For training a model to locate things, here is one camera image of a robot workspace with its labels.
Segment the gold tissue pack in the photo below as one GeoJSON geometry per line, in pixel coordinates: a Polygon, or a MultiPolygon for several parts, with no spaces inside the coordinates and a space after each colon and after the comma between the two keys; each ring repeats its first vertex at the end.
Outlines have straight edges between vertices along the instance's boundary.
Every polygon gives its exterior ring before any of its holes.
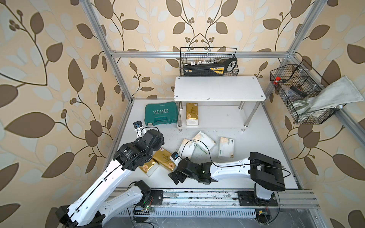
{"type": "Polygon", "coordinates": [[[186,104],[186,125],[187,126],[198,126],[199,125],[198,104],[197,103],[187,103],[186,104]]]}
{"type": "Polygon", "coordinates": [[[166,168],[169,172],[173,172],[176,168],[175,163],[171,160],[171,153],[164,148],[156,151],[153,155],[153,159],[166,168]]]}
{"type": "Polygon", "coordinates": [[[144,165],[140,166],[139,168],[148,176],[150,177],[159,167],[159,164],[154,159],[151,159],[149,162],[146,162],[144,165]]]}

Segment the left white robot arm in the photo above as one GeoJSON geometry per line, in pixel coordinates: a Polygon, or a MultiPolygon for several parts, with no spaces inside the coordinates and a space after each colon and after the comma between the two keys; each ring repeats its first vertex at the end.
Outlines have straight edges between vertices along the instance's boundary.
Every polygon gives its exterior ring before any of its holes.
{"type": "Polygon", "coordinates": [[[157,127],[139,127],[137,139],[120,146],[113,159],[92,186],[74,203],[56,211],[66,228],[101,228],[119,212],[150,198],[151,188],[142,180],[109,200],[111,193],[138,167],[149,162],[164,144],[157,127]]]}

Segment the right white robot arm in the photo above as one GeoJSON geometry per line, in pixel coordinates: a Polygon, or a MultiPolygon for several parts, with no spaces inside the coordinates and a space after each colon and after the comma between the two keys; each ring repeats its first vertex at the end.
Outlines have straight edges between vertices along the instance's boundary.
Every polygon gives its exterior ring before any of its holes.
{"type": "Polygon", "coordinates": [[[176,165],[168,176],[178,185],[187,178],[198,183],[210,185],[213,182],[231,178],[246,178],[255,182],[255,197],[269,201],[273,192],[286,190],[281,161],[259,152],[251,152],[248,158],[224,162],[193,163],[189,158],[181,158],[175,152],[170,156],[171,162],[176,165]]]}

